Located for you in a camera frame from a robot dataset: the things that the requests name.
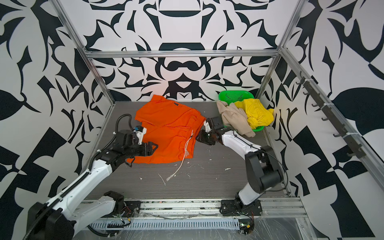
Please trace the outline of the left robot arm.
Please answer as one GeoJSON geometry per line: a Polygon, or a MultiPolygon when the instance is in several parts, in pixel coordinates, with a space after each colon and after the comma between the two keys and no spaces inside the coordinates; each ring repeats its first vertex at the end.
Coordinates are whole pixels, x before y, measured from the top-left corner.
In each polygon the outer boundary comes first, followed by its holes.
{"type": "Polygon", "coordinates": [[[103,149],[97,150],[88,169],[68,187],[46,203],[35,203],[28,211],[25,240],[71,240],[79,231],[99,218],[119,214],[124,197],[109,191],[91,205],[78,209],[80,203],[105,178],[128,159],[151,156],[158,145],[143,141],[147,129],[115,131],[103,149]]]}

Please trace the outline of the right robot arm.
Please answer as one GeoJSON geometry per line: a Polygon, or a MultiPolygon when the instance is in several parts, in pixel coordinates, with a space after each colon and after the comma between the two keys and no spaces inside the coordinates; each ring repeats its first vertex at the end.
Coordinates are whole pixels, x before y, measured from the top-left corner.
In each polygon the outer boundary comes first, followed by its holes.
{"type": "Polygon", "coordinates": [[[220,117],[208,118],[196,140],[209,146],[220,143],[237,153],[246,164],[247,184],[240,190],[235,203],[248,206],[284,180],[284,170],[270,146],[262,147],[226,127],[220,117]]]}

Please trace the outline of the orange shorts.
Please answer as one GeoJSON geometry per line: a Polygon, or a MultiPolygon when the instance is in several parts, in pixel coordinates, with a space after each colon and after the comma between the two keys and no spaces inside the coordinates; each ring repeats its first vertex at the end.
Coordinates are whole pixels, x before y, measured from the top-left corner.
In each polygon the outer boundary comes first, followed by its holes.
{"type": "Polygon", "coordinates": [[[170,164],[192,159],[196,136],[205,117],[193,108],[154,95],[136,112],[135,120],[147,129],[143,141],[158,145],[149,157],[136,157],[135,164],[170,164]]]}

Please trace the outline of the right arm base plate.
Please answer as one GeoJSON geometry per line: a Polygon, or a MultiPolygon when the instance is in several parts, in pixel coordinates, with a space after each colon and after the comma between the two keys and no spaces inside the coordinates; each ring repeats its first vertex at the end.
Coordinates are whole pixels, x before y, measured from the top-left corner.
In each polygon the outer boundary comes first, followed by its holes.
{"type": "Polygon", "coordinates": [[[238,199],[234,200],[221,200],[221,206],[219,212],[223,216],[234,216],[237,213],[245,214],[250,216],[260,216],[263,211],[261,202],[259,200],[253,201],[249,205],[243,205],[242,202],[238,199]]]}

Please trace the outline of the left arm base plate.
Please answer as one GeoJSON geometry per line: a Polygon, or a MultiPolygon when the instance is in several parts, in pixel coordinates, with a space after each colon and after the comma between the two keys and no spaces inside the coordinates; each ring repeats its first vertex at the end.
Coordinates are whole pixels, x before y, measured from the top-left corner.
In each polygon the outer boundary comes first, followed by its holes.
{"type": "Polygon", "coordinates": [[[124,201],[120,216],[131,218],[138,215],[141,211],[141,201],[124,201]]]}

